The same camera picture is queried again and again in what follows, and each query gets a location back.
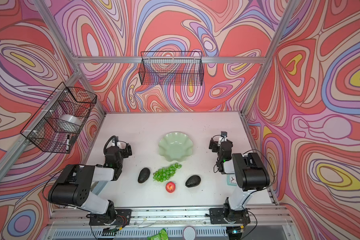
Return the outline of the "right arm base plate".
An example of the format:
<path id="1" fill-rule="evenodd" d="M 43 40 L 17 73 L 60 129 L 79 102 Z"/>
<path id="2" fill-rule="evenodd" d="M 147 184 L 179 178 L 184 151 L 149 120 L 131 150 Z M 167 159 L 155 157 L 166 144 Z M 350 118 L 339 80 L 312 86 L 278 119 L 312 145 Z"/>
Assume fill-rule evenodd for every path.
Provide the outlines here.
<path id="1" fill-rule="evenodd" d="M 210 208 L 209 213 L 206 214 L 210 218 L 213 225 L 218 224 L 241 224 L 246 226 L 251 223 L 250 215 L 247 210 L 233 211 L 224 208 Z"/>

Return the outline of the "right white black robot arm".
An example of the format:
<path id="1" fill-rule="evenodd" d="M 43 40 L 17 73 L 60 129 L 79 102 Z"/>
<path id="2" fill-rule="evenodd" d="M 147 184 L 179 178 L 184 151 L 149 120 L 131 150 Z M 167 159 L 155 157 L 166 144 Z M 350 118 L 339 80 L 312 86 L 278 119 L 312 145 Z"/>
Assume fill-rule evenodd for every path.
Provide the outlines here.
<path id="1" fill-rule="evenodd" d="M 243 154 L 234 154 L 233 142 L 228 140 L 227 132 L 221 132 L 218 137 L 218 140 L 211 137 L 209 143 L 209 149 L 218 155 L 214 172 L 233 175 L 236 188 L 226 198 L 222 208 L 210 208 L 206 216 L 213 225 L 240 223 L 245 226 L 250 223 L 247 209 L 249 200 L 255 193 L 268 188 L 271 178 L 257 153 L 249 150 Z"/>

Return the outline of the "green grape bunch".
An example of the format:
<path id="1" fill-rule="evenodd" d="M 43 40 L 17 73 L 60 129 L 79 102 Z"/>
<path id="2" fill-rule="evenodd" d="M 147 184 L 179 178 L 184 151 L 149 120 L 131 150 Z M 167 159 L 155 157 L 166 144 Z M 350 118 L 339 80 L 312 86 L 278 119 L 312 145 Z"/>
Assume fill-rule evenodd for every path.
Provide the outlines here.
<path id="1" fill-rule="evenodd" d="M 179 163 L 171 164 L 167 167 L 163 167 L 153 173 L 153 180 L 156 182 L 164 182 L 173 177 L 178 169 L 181 169 L 182 165 Z"/>

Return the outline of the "dark avocado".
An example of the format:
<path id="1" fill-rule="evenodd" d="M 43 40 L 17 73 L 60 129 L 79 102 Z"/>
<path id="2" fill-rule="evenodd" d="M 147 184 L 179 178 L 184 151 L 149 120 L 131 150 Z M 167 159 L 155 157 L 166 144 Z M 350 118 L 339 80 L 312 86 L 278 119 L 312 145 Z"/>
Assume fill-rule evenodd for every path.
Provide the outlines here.
<path id="1" fill-rule="evenodd" d="M 143 168 L 139 173 L 138 183 L 139 184 L 145 183 L 150 177 L 150 174 L 151 174 L 151 170 L 149 168 Z"/>
<path id="2" fill-rule="evenodd" d="M 201 183 L 201 177 L 198 175 L 190 176 L 185 183 L 187 188 L 193 188 L 198 186 Z"/>

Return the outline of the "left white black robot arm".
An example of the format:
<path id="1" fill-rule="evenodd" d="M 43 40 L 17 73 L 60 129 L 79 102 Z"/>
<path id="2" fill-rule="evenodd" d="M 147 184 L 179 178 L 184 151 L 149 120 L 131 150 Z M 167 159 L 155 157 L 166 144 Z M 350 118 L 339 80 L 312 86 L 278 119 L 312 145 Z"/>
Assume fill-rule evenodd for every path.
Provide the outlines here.
<path id="1" fill-rule="evenodd" d="M 111 226 L 120 219 L 113 201 L 102 199 L 91 191 L 93 182 L 114 182 L 122 174 L 124 159 L 132 156 L 129 143 L 112 136 L 103 148 L 103 165 L 67 165 L 48 192 L 47 201 L 88 212 L 91 226 Z"/>

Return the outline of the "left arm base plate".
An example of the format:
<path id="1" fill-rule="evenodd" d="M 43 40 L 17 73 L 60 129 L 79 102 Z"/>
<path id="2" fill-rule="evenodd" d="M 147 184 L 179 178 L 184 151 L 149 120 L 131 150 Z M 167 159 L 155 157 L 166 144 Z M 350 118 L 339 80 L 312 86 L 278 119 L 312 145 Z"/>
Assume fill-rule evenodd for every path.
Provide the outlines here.
<path id="1" fill-rule="evenodd" d="M 90 220 L 90 226 L 125 227 L 130 224 L 131 214 L 131 209 L 116 209 L 103 215 L 87 214 L 86 217 Z"/>

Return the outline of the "red fake apple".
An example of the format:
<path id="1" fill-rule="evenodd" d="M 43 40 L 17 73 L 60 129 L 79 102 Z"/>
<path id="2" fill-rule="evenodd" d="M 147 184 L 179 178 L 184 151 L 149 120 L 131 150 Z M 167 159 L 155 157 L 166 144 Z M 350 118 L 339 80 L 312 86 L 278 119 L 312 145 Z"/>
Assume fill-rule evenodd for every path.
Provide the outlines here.
<path id="1" fill-rule="evenodd" d="M 173 193 L 175 190 L 176 190 L 176 184 L 175 184 L 175 183 L 173 183 L 173 182 L 168 182 L 168 183 L 166 184 L 166 191 L 167 191 L 168 193 Z"/>

